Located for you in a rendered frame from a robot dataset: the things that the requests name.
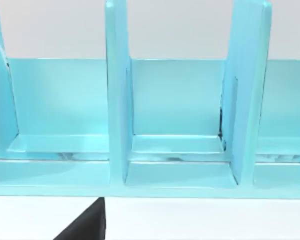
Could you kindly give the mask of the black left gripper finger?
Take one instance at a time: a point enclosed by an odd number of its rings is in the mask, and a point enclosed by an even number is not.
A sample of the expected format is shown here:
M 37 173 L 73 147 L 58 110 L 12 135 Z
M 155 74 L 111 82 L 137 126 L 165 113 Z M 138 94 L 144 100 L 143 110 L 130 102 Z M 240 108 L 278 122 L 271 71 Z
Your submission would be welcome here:
M 105 198 L 98 197 L 53 240 L 105 240 Z

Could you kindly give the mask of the light blue rack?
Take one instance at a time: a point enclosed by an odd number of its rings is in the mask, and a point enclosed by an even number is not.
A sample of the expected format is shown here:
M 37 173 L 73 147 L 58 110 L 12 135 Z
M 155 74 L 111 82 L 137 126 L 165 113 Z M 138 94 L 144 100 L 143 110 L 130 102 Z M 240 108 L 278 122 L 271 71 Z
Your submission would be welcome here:
M 0 23 L 0 196 L 300 199 L 300 60 L 269 59 L 273 6 L 234 0 L 226 59 L 10 58 Z

